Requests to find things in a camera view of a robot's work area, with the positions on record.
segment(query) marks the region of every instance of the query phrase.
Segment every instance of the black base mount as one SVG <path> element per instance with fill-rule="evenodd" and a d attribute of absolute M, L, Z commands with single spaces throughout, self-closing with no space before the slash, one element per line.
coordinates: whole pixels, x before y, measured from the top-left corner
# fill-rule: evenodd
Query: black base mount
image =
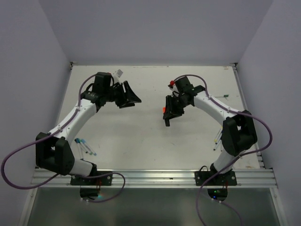
<path fill-rule="evenodd" d="M 112 171 L 97 171 L 94 176 L 112 173 Z M 72 176 L 70 185 L 74 186 L 111 186 L 113 175 L 98 179 L 84 179 L 77 176 Z"/>
<path fill-rule="evenodd" d="M 216 171 L 214 171 L 214 170 L 195 171 L 194 178 L 196 181 L 196 186 L 202 186 L 202 184 L 215 173 L 216 173 Z M 235 176 L 234 171 L 230 170 L 227 173 L 219 174 L 206 183 L 206 186 L 225 186 L 225 185 L 226 186 L 236 186 L 237 185 L 236 176 Z"/>

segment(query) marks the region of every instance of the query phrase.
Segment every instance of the glass panel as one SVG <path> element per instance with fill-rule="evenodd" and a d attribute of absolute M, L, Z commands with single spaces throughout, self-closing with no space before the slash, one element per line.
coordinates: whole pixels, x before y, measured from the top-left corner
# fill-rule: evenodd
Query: glass panel
<path fill-rule="evenodd" d="M 278 226 L 269 189 L 229 189 L 226 202 L 241 215 L 246 226 Z M 104 198 L 117 192 L 102 188 Z M 40 188 L 29 226 L 190 226 L 200 225 L 195 199 L 197 189 L 125 189 L 106 203 L 80 202 L 78 188 Z M 201 195 L 200 212 L 209 226 L 235 226 L 231 209 Z"/>

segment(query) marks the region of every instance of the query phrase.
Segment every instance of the white wall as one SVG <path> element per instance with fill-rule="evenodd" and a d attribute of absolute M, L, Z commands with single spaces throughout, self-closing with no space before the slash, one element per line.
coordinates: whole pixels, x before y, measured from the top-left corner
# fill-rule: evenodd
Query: white wall
<path fill-rule="evenodd" d="M 1 160 L 54 125 L 69 76 L 68 60 L 37 0 L 0 3 Z M 35 149 L 7 162 L 8 177 L 29 185 Z M 27 191 L 13 189 L 0 178 L 0 224 L 18 223 Z"/>
<path fill-rule="evenodd" d="M 81 65 L 229 65 L 272 0 L 40 0 Z"/>
<path fill-rule="evenodd" d="M 271 127 L 263 152 L 273 167 L 291 225 L 300 225 L 301 1 L 274 0 L 238 64 L 248 108 Z M 267 143 L 259 131 L 259 144 Z"/>

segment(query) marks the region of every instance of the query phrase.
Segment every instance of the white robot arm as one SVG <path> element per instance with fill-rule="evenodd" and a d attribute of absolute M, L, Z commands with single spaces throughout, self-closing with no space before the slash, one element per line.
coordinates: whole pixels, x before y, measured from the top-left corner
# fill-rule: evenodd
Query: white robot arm
<path fill-rule="evenodd" d="M 219 158 L 211 165 L 210 170 L 216 173 L 227 166 L 236 156 L 248 150 L 257 142 L 257 135 L 250 117 L 230 113 L 220 108 L 210 98 L 228 110 L 238 112 L 228 107 L 218 99 L 208 96 L 205 88 L 202 86 L 194 87 L 187 77 L 181 77 L 176 81 L 171 81 L 168 85 L 173 91 L 172 95 L 166 96 L 166 106 L 163 119 L 166 126 L 170 126 L 169 120 L 184 114 L 184 107 L 188 105 L 195 106 L 211 117 L 213 117 L 220 125 L 222 125 L 222 145 L 223 151 Z M 221 173 L 227 173 L 232 170 L 230 165 Z"/>
<path fill-rule="evenodd" d="M 49 133 L 38 134 L 36 140 L 54 134 L 51 138 L 36 144 L 36 165 L 38 167 L 61 175 L 97 176 L 95 164 L 74 157 L 71 142 L 74 141 L 85 123 L 106 102 L 115 102 L 119 108 L 131 107 L 135 103 L 141 102 L 140 98 L 131 90 L 128 82 L 120 83 L 118 78 L 119 76 L 110 73 L 97 73 L 94 83 L 81 93 L 80 105 L 77 103 L 63 121 Z"/>

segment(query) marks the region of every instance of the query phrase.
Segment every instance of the white table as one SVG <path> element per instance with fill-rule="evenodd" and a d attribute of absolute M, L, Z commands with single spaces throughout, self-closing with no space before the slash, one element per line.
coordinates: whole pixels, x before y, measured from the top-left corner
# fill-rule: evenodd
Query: white table
<path fill-rule="evenodd" d="M 213 146 L 220 125 L 214 119 L 188 106 L 182 117 L 172 119 L 171 126 L 165 127 L 162 107 L 165 106 L 165 96 L 171 94 L 167 87 L 169 82 L 179 75 L 191 73 L 207 81 L 213 96 L 228 94 L 227 99 L 221 100 L 243 110 L 231 67 L 74 66 L 59 121 L 74 107 L 85 78 L 96 72 L 113 73 L 118 69 L 123 71 L 121 80 L 129 82 L 142 103 L 125 109 L 119 109 L 115 103 L 102 107 L 78 134 L 97 152 L 97 156 L 85 154 L 85 160 L 94 162 L 100 169 L 186 170 L 199 169 L 203 165 L 209 167 L 217 159 L 220 149 L 213 151 Z M 195 86 L 202 84 L 197 78 L 189 80 Z M 243 157 L 234 165 L 236 169 L 259 167 L 255 154 Z"/>

